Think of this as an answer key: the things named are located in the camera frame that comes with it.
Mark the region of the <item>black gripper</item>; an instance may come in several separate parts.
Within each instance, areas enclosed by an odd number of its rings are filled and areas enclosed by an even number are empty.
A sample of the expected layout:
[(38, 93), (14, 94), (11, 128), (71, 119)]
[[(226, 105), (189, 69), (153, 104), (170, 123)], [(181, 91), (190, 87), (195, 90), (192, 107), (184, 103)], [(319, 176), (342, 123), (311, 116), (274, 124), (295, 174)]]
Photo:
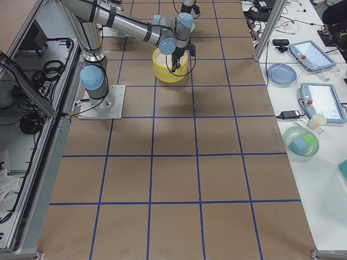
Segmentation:
[(186, 47), (176, 47), (175, 51), (171, 55), (171, 71), (175, 72), (177, 69), (180, 68), (181, 63), (180, 59), (182, 56), (184, 56), (184, 53), (186, 51)]

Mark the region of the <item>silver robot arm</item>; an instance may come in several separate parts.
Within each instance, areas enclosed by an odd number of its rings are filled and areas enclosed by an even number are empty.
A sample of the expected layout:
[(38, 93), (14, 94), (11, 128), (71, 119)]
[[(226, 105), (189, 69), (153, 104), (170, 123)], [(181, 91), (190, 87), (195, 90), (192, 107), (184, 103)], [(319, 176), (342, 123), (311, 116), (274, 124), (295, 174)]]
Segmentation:
[(199, 14), (199, 7), (196, 5), (195, 0), (182, 0), (181, 9), (180, 12), (186, 12), (191, 13), (191, 11), (194, 11), (195, 14)]
[(190, 13), (182, 11), (177, 17), (155, 15), (152, 22), (148, 23), (103, 1), (61, 3), (71, 14), (75, 32), (81, 37), (85, 67), (80, 72), (80, 81), (88, 93), (92, 108), (112, 107), (114, 103), (108, 86), (107, 61), (98, 37), (97, 24), (156, 46), (165, 55), (165, 67), (173, 76), (184, 77), (188, 73), (181, 64), (181, 58), (187, 50), (195, 55), (195, 47), (190, 43), (194, 24)]

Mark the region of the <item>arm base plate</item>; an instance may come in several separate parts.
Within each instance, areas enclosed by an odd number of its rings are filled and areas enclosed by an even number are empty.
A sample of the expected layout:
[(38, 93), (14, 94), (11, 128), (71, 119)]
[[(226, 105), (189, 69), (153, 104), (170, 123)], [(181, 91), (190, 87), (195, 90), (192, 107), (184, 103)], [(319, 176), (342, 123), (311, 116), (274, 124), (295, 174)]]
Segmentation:
[(125, 85), (109, 85), (108, 95), (97, 106), (100, 100), (90, 99), (85, 90), (83, 98), (88, 101), (82, 103), (78, 118), (81, 120), (120, 120), (123, 114), (125, 91)]
[(100, 36), (103, 38), (133, 38), (133, 36), (120, 32), (119, 30), (103, 27), (100, 31)]

